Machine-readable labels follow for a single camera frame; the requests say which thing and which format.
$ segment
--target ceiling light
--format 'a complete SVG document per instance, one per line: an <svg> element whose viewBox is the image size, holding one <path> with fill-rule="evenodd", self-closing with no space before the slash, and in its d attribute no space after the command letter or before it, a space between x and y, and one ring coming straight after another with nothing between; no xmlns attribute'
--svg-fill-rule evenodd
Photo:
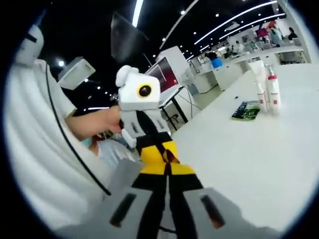
<svg viewBox="0 0 319 239"><path fill-rule="evenodd" d="M144 0L137 0L137 1L136 1L135 10L134 10L134 16L133 16L133 21L132 21L132 25L133 25L134 27L137 27L137 26L138 26L139 17L140 17L140 13L141 13L143 1L144 1Z"/></svg>
<svg viewBox="0 0 319 239"><path fill-rule="evenodd" d="M242 13L240 13L240 14L238 14L238 15L236 15L236 16L230 18L230 19L228 19L228 20L225 21L224 23L220 24L219 26L217 26L216 28L214 28L213 30L211 30L209 33L207 33L207 34L204 35L202 38L200 38L198 41L196 41L196 42L194 43L194 45L197 45L200 41L202 41L203 39L205 39L207 36L209 36L210 34L212 34L214 31L218 30L219 28L221 28L222 26L224 26L224 25L226 25L227 23L231 22L232 20L238 18L239 16L242 16L242 15L244 15L244 14L250 12L250 11L256 10L256 9L258 9L258 8L260 8L260 7L267 6L267 5L271 5L271 4L274 4L274 3L277 3L277 1L275 0L275 1L266 2L266 3L260 4L260 5L258 5L258 6L252 7L252 8L250 8L250 9L246 10L246 11L243 11Z"/></svg>
<svg viewBox="0 0 319 239"><path fill-rule="evenodd" d="M89 108L88 110L93 111L93 110L102 110L102 109L109 109L110 107L92 107Z"/></svg>
<svg viewBox="0 0 319 239"><path fill-rule="evenodd" d="M200 51L203 51L203 50L206 49L207 47L209 47L209 45L203 47Z"/></svg>
<svg viewBox="0 0 319 239"><path fill-rule="evenodd" d="M194 57L194 55L191 55L190 57L188 57L186 61L190 60L192 57Z"/></svg>
<svg viewBox="0 0 319 239"><path fill-rule="evenodd" d="M223 50L225 50L225 49L226 49L226 47L223 46L223 47L219 48L218 51L223 51Z"/></svg>
<svg viewBox="0 0 319 239"><path fill-rule="evenodd" d="M265 18L263 18L263 19L260 19L260 20L251 22L251 23L249 23L249 24L247 24L247 25L244 25L244 26L242 26L242 27L240 27L240 28L238 28L238 29L236 29L236 30L233 30L232 32L230 32L230 33L228 33L228 34L226 34L226 35L220 37L219 40L225 38L226 36L229 36L229 35L235 33L236 31L239 31L239 30L241 30L241 29L243 29L243 28L245 28L245 27L248 27L248 26L251 25L251 24L255 24L255 23L258 23L258 22L261 22L261 21L264 21L264 20L267 20L267 19L276 17L276 16L283 16L283 15L286 15L286 14L285 14L285 13L282 13L282 14L277 14L277 15L273 15L273 16L268 16L268 17L265 17Z"/></svg>
<svg viewBox="0 0 319 239"><path fill-rule="evenodd" d="M64 66L64 61L59 61L59 66Z"/></svg>

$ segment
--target person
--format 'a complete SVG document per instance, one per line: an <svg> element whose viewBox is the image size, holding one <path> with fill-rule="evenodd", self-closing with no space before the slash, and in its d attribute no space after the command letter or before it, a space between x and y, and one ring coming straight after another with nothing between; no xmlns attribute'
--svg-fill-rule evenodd
<svg viewBox="0 0 319 239"><path fill-rule="evenodd" d="M119 159L125 158L136 162L131 152L120 142L103 139L97 135L83 140L82 143L102 159L112 170L116 169Z"/></svg>
<svg viewBox="0 0 319 239"><path fill-rule="evenodd" d="M205 53L205 55L204 55L204 61L205 61L205 63L210 62L210 58L208 57L207 53Z"/></svg>
<svg viewBox="0 0 319 239"><path fill-rule="evenodd" d="M260 48L253 41L248 42L248 46L251 49L252 53L260 50Z"/></svg>
<svg viewBox="0 0 319 239"><path fill-rule="evenodd" d="M292 41L293 38L298 38L297 34L295 34L295 30L292 27L289 27L289 31L290 31L290 34L288 36L288 39L290 41Z"/></svg>
<svg viewBox="0 0 319 239"><path fill-rule="evenodd" d="M106 188L114 170L80 141L107 130L120 132L120 108L72 116L75 106L46 62L37 59L43 44L34 25L15 56L5 88L4 136L18 188L39 218L57 230L81 224L107 195L66 143L52 110L47 79L65 136Z"/></svg>
<svg viewBox="0 0 319 239"><path fill-rule="evenodd" d="M216 69L223 65L222 60L217 56L215 52L209 52L207 56L210 58L213 68Z"/></svg>
<svg viewBox="0 0 319 239"><path fill-rule="evenodd" d="M270 29L270 38L276 47L280 47L280 44L283 39L281 37L281 34L279 34L279 31L277 31L275 27L272 27Z"/></svg>
<svg viewBox="0 0 319 239"><path fill-rule="evenodd" d="M245 46L239 41L236 41L236 52L238 54L241 54L241 53L244 53L244 51L245 51Z"/></svg>

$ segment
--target floor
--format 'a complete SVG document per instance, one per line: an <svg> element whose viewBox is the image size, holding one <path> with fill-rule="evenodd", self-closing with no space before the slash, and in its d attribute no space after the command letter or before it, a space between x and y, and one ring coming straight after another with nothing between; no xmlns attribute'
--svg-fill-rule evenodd
<svg viewBox="0 0 319 239"><path fill-rule="evenodd" d="M212 103L215 99L217 99L222 93L223 92L220 90L219 85L217 85L216 87L214 87L207 93L193 95L193 98L195 102L197 103L197 105L203 110L207 106L209 106L210 103ZM181 128L184 125L184 121L181 119L178 119L178 122L176 122L175 120L173 121L177 129ZM170 132L174 134L176 130L173 128L173 126L169 122L167 122L167 124L168 124Z"/></svg>
<svg viewBox="0 0 319 239"><path fill-rule="evenodd" d="M215 86L209 92L204 94L194 95L193 98L198 106L203 110L215 99L217 99L223 92L220 90L219 85Z"/></svg>

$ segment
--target white counter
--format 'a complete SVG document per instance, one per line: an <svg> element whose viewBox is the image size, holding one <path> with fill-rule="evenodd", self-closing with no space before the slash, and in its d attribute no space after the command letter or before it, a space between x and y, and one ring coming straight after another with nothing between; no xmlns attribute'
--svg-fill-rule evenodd
<svg viewBox="0 0 319 239"><path fill-rule="evenodd" d="M257 51L253 54L244 55L233 60L227 61L223 66L213 69L215 78L221 90L226 90L241 75L248 71L247 61L259 57L265 64L280 65L278 54L284 52L303 51L298 46L285 46L272 48L265 51Z"/></svg>
<svg viewBox="0 0 319 239"><path fill-rule="evenodd" d="M173 139L179 160L194 168L204 187L238 205L252 224L285 231L318 185L319 65L284 65L275 72L282 95L280 116L231 119L243 100L257 100L248 71Z"/></svg>
<svg viewBox="0 0 319 239"><path fill-rule="evenodd" d="M244 55L235 59L232 59L230 61L225 62L225 64L222 67L226 67L230 64L236 64L241 61L247 61L256 57L263 57L270 54L279 54L284 52L292 52L292 51L303 51L302 47L299 46L284 46L284 47L276 47L265 51L257 51L252 54Z"/></svg>

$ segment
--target face mask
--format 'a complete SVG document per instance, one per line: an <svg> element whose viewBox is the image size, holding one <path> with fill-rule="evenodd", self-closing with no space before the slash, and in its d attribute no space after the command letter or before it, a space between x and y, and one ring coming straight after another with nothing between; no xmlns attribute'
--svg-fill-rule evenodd
<svg viewBox="0 0 319 239"><path fill-rule="evenodd" d="M92 137L87 138L87 139L81 141L81 143L82 143L85 147L87 147L87 148L90 147L91 144L92 144Z"/></svg>

